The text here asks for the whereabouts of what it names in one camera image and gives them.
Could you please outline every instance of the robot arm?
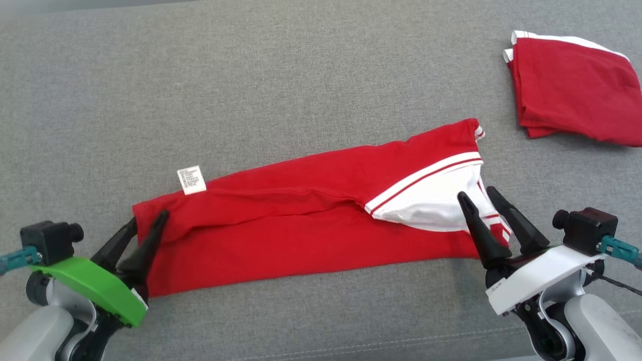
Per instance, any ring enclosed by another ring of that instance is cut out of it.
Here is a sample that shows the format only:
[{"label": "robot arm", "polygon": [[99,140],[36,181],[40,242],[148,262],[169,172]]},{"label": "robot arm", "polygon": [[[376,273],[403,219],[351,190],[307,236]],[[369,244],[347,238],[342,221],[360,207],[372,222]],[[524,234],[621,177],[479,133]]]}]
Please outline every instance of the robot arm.
[{"label": "robot arm", "polygon": [[604,300],[584,292],[586,285],[601,277],[607,255],[638,266],[638,250],[613,238],[617,218],[593,208],[560,211],[553,225],[565,230],[564,244],[550,247],[495,188],[489,187],[487,193],[521,245],[521,255],[512,258],[484,226],[468,196],[458,195],[487,270],[486,293],[493,310],[517,315],[528,329],[533,349],[545,361],[642,360],[642,339]]},{"label": "robot arm", "polygon": [[[0,342],[0,361],[100,361],[109,338],[122,327],[138,326],[147,311],[145,279],[168,217],[161,212],[147,239],[120,263],[137,234],[134,219],[90,260],[73,256],[71,244],[83,238],[77,224],[21,229],[23,249],[37,251],[37,259],[26,260],[34,271],[27,297],[43,307]],[[7,263],[20,264],[15,258]]]}]

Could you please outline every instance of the gray couch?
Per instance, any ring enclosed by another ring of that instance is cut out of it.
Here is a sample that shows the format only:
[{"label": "gray couch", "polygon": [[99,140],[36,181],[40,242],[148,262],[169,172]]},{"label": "gray couch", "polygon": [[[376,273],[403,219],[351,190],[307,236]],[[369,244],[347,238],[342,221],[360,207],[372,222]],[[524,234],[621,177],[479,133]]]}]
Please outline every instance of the gray couch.
[{"label": "gray couch", "polygon": [[[642,71],[642,3],[195,1],[32,14],[0,23],[0,252],[21,226],[78,222],[88,256],[130,206],[307,154],[477,117],[483,177],[552,240],[560,208],[594,206],[642,245],[642,152],[580,136],[529,140],[501,50],[514,29],[576,35]],[[607,275],[642,287],[610,261]],[[34,310],[28,271],[0,280],[0,339]],[[152,299],[105,360],[490,360],[532,354],[492,312],[475,260],[288,277]],[[642,299],[604,283],[642,332]]]}]

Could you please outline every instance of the seam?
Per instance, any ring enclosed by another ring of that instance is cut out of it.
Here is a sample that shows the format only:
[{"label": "seam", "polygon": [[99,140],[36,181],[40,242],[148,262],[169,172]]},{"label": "seam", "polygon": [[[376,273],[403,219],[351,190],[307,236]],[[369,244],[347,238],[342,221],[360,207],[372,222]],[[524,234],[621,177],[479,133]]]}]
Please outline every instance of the seam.
[{"label": "seam", "polygon": [[414,344],[394,345],[394,346],[386,346],[386,347],[382,347],[382,348],[355,349],[355,350],[352,350],[352,351],[322,353],[320,355],[308,355],[308,356],[299,356],[299,357],[290,357],[290,358],[280,358],[280,359],[278,359],[276,361],[289,361],[289,360],[300,360],[302,358],[324,357],[324,356],[332,356],[332,355],[345,355],[345,354],[348,354],[348,353],[359,353],[359,352],[367,352],[367,351],[380,351],[382,349],[405,348],[405,347],[419,346],[419,345],[425,345],[425,344],[438,344],[438,343],[441,343],[441,342],[451,342],[451,341],[461,341],[461,340],[471,340],[471,339],[483,339],[485,337],[491,337],[491,336],[505,336],[505,335],[514,335],[514,334],[515,334],[514,332],[495,333],[495,334],[492,334],[492,335],[481,335],[481,336],[475,336],[475,337],[462,337],[462,338],[459,338],[459,339],[418,342],[418,343],[414,343]]},{"label": "seam", "polygon": [[[219,190],[220,190],[219,188],[212,188],[212,189],[208,189],[208,190],[206,190],[204,192],[199,192],[199,193],[205,193],[207,191],[212,191],[213,192],[213,191],[219,191]],[[264,195],[264,194],[271,195],[271,194],[275,194],[275,193],[279,193],[279,192],[287,194],[287,195],[317,194],[317,195],[323,195],[325,197],[329,197],[329,198],[331,198],[333,200],[338,200],[340,202],[351,202],[351,203],[354,203],[355,205],[357,205],[360,208],[363,208],[363,206],[364,206],[362,202],[360,202],[358,199],[356,199],[354,197],[348,197],[347,195],[333,195],[333,194],[327,193],[325,190],[324,191],[320,191],[320,190],[315,189],[315,188],[306,188],[305,190],[301,190],[301,191],[293,191],[293,190],[288,189],[288,188],[273,188],[273,189],[260,189],[260,190],[256,190],[256,191],[231,191],[231,192],[220,192],[219,191],[219,193],[215,193],[215,194],[216,195],[221,195],[221,196],[224,196],[224,197],[247,197],[247,196],[252,196],[252,195]],[[186,198],[181,198],[180,200],[177,200],[176,202],[181,202],[181,206],[184,206],[184,203],[187,202],[187,201],[188,200],[186,200]],[[324,212],[324,211],[327,211],[328,209],[329,208],[321,209],[321,210],[318,210],[318,211],[303,212],[303,213],[288,212],[287,214],[282,215],[282,216],[305,215],[305,214],[311,214],[311,213],[317,213],[317,212]],[[241,220],[239,222],[229,223],[229,224],[205,225],[204,227],[219,227],[219,226],[223,226],[223,225],[238,225],[238,224],[243,224],[243,223],[246,223],[246,222],[251,222],[251,221],[254,221],[254,220],[266,218],[268,216],[272,216],[272,215],[257,216],[255,218],[249,218],[249,219],[246,219],[246,220]],[[188,227],[188,229],[192,230],[192,229],[194,229],[196,227],[201,227],[201,225],[191,226],[191,227]],[[185,233],[182,233],[180,236],[174,237],[172,239],[172,241],[169,241],[169,242],[175,242],[177,238],[180,238],[184,234]]]},{"label": "seam", "polygon": [[387,345],[387,344],[396,344],[396,343],[401,343],[401,342],[411,342],[411,341],[420,341],[420,340],[434,340],[434,339],[443,339],[444,337],[456,337],[456,336],[464,336],[464,335],[475,335],[477,333],[487,333],[487,332],[493,332],[493,331],[514,330],[514,329],[517,329],[517,328],[521,328],[521,326],[494,328],[494,329],[491,329],[491,330],[474,331],[474,332],[453,333],[453,334],[450,334],[450,335],[441,335],[441,336],[419,337],[419,338],[416,338],[416,339],[404,339],[404,340],[373,342],[373,343],[370,343],[370,344],[358,344],[358,345],[351,345],[351,346],[340,346],[340,347],[337,347],[337,348],[313,349],[313,350],[310,350],[310,351],[276,353],[274,355],[265,355],[265,356],[231,358],[231,359],[228,359],[226,361],[259,360],[259,359],[262,359],[262,358],[293,356],[293,355],[301,355],[301,354],[304,354],[304,353],[317,353],[317,352],[325,352],[325,351],[335,351],[335,350],[340,350],[340,349],[365,348],[365,347],[368,347],[368,346],[380,346],[380,345]]}]

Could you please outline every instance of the white stripe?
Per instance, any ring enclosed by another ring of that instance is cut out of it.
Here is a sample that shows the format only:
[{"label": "white stripe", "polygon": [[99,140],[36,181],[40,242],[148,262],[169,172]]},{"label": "white stripe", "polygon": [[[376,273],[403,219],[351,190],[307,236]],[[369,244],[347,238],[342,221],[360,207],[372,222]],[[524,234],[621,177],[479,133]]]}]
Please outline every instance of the white stripe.
[{"label": "white stripe", "polygon": [[498,216],[497,217],[494,216],[494,217],[490,217],[490,218],[482,218],[481,221],[485,225],[490,227],[493,224],[500,224],[501,223],[501,219]]},{"label": "white stripe", "polygon": [[477,140],[480,140],[481,138],[483,138],[485,136],[486,136],[486,134],[484,133],[481,125],[479,127],[477,127],[477,129],[475,129],[475,138]]},{"label": "white stripe", "polygon": [[[390,188],[386,189],[383,191],[381,194],[378,196],[374,197],[370,202],[366,203],[365,205],[365,210],[368,213],[371,213],[373,209],[377,208],[381,203],[385,202],[388,200],[390,197],[395,195],[396,193],[400,192],[402,189],[405,187],[409,186],[410,184],[414,183],[415,181],[419,180],[421,177],[428,175],[430,173],[436,172],[437,170],[449,166],[454,163],[458,162],[463,162],[463,161],[468,161],[472,159],[477,159],[481,158],[479,152],[466,152],[466,153],[460,153],[453,155],[451,157],[442,159],[439,162],[433,163],[421,170],[416,171],[415,173],[405,177],[404,179],[400,180],[399,182],[396,182],[393,186]],[[470,166],[473,164],[483,164],[483,161],[474,161],[474,162],[469,162],[469,163],[462,163],[458,164],[454,168],[447,168],[439,173],[436,174],[441,174],[445,172],[450,172],[451,170],[463,167],[463,166]]]},{"label": "white stripe", "polygon": [[[499,221],[493,221],[495,219],[499,219],[499,217],[482,218],[481,221],[490,229],[491,225],[499,223]],[[408,222],[408,223],[402,223],[402,224],[405,224],[408,227],[423,229],[425,231],[431,231],[431,232],[465,231],[466,233],[470,234],[471,232],[470,230],[468,230],[468,225],[466,224],[465,219],[462,219],[462,220],[464,222],[461,224],[422,224],[419,222]]]},{"label": "white stripe", "polygon": [[502,53],[504,55],[504,61],[506,62],[506,64],[513,61],[513,49],[506,49],[502,51]]},{"label": "white stripe", "polygon": [[[484,197],[486,197],[486,199],[490,202],[490,204],[492,204],[492,201],[490,200],[490,197],[488,196],[488,192],[486,192],[486,186],[483,185],[483,180],[482,180],[481,177],[479,179],[479,183],[480,183],[481,192],[483,193]],[[501,223],[501,225],[506,230],[506,232],[508,233],[508,238],[505,237],[506,238],[506,242],[508,242],[508,239],[510,238],[510,235],[513,234],[513,230],[504,221],[504,218],[502,218],[501,216],[499,216],[497,218],[498,218],[499,222]]]},{"label": "white stripe", "polygon": [[618,53],[617,51],[613,51],[610,49],[607,49],[597,43],[594,43],[590,40],[578,38],[578,37],[558,37],[554,35],[538,35],[535,33],[529,33],[528,31],[523,31],[523,30],[515,30],[513,31],[513,34],[510,37],[510,41],[513,43],[513,45],[517,44],[517,40],[519,38],[532,38],[532,39],[542,39],[542,40],[557,40],[557,41],[563,41],[563,42],[569,42],[571,44],[577,44],[584,46],[586,48],[591,48],[591,49],[598,49],[598,50],[604,50],[608,51],[609,53],[613,53],[615,55],[619,55],[623,57],[624,59],[629,60],[626,55],[622,53]]}]

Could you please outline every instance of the textured gray cloth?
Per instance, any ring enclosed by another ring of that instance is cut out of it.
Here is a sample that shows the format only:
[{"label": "textured gray cloth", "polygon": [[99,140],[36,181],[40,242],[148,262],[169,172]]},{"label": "textured gray cloth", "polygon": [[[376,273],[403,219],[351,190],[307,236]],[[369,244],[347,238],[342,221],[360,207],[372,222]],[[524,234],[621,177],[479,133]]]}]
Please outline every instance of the textured gray cloth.
[{"label": "textured gray cloth", "polygon": [[[501,50],[514,29],[575,35],[641,69],[642,3],[202,1],[0,24],[0,252],[21,226],[78,222],[89,256],[136,202],[307,154],[406,139],[477,117],[486,184],[551,239],[559,208],[618,215],[640,244],[642,152],[580,136],[528,140]],[[642,287],[609,261],[607,275]],[[28,271],[0,280],[0,338],[34,310]],[[532,354],[474,260],[258,281],[153,299],[105,360],[489,360]],[[638,332],[642,299],[598,282]]]}]

